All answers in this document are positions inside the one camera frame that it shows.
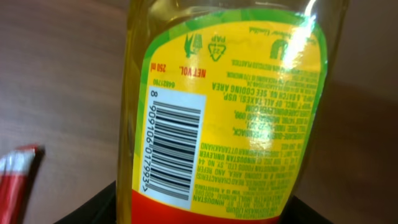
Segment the label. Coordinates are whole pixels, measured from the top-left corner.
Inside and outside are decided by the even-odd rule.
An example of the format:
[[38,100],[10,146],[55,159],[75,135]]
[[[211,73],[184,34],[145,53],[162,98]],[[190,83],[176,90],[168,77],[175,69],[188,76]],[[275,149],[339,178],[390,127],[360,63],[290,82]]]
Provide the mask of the label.
[[326,68],[322,30],[292,12],[216,12],[161,34],[142,66],[133,191],[210,217],[278,217]]

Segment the brown wooden surface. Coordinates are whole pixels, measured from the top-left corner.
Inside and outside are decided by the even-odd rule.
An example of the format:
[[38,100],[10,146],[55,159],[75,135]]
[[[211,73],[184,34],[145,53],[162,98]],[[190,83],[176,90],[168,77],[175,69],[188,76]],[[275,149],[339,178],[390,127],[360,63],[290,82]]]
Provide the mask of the brown wooden surface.
[[[31,142],[47,148],[25,223],[53,223],[116,178],[125,8],[0,1],[0,154]],[[332,82],[297,195],[335,223],[398,223],[397,112]]]

